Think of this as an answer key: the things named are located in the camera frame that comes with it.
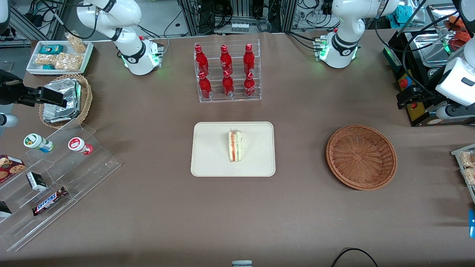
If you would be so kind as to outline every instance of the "sandwich slice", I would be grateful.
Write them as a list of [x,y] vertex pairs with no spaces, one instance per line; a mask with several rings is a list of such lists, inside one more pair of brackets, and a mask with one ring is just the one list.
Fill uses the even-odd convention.
[[242,160],[242,133],[239,130],[231,130],[229,135],[229,160],[239,162]]

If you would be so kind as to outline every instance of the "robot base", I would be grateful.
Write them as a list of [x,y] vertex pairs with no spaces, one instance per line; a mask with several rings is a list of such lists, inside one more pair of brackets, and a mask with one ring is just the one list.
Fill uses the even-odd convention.
[[162,66],[163,47],[158,47],[156,43],[149,40],[142,42],[145,44],[145,54],[137,63],[132,64],[122,57],[125,66],[135,75],[145,75]]
[[315,51],[315,57],[317,61],[323,61],[330,67],[344,68],[348,66],[355,58],[358,48],[355,48],[352,54],[348,54],[346,56],[340,55],[340,52],[337,51],[332,45],[333,35],[335,35],[335,33],[330,32],[327,35],[320,36],[317,42],[313,42],[314,48],[321,49],[321,51]]

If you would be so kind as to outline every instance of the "white tray with snacks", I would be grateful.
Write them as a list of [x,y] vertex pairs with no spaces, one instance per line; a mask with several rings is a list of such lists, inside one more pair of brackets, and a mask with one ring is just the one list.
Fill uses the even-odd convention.
[[457,159],[460,172],[475,203],[475,144],[452,151],[451,154]]
[[69,41],[39,41],[36,44],[35,50],[33,51],[33,54],[31,55],[31,58],[28,62],[27,71],[34,75],[55,75],[56,76],[56,75],[64,75],[64,74],[82,74],[86,71],[87,64],[89,62],[89,59],[91,57],[91,54],[94,48],[94,45],[92,42],[83,41],[83,43],[86,46],[86,51],[85,53],[82,54],[84,56],[84,59],[78,71],[70,71],[70,70],[63,70],[63,69],[43,69],[42,65],[35,64],[35,59],[38,53],[40,52],[42,46],[62,45],[63,52],[67,54],[81,54],[74,51]]
[[[239,160],[230,159],[230,130],[242,133]],[[195,125],[191,173],[197,177],[269,177],[276,171],[270,122],[202,122]]]

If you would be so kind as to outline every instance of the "white tray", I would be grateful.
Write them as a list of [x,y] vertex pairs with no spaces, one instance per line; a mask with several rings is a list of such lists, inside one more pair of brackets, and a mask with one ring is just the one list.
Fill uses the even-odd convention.
[[69,41],[39,41],[36,44],[35,50],[31,55],[31,58],[28,62],[27,71],[31,74],[35,75],[64,75],[64,74],[82,74],[86,71],[87,63],[89,63],[89,58],[91,57],[92,50],[94,45],[92,42],[83,41],[84,45],[86,46],[86,52],[84,53],[84,60],[81,64],[81,67],[78,71],[70,71],[70,70],[63,70],[63,69],[43,69],[43,66],[39,66],[35,64],[36,55],[41,50],[42,46],[47,45],[63,45],[63,52],[68,54],[79,54],[74,51],[73,47],[69,43]]
[[[243,156],[229,161],[228,132],[242,132]],[[276,172],[274,126],[270,122],[197,123],[191,173],[202,177],[269,177]]]

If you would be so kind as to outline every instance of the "emergency stop button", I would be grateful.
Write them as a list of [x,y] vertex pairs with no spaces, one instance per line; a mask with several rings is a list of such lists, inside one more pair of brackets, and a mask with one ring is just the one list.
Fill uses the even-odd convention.
[[399,82],[399,86],[401,88],[407,88],[411,84],[412,84],[412,82],[409,78],[404,78]]

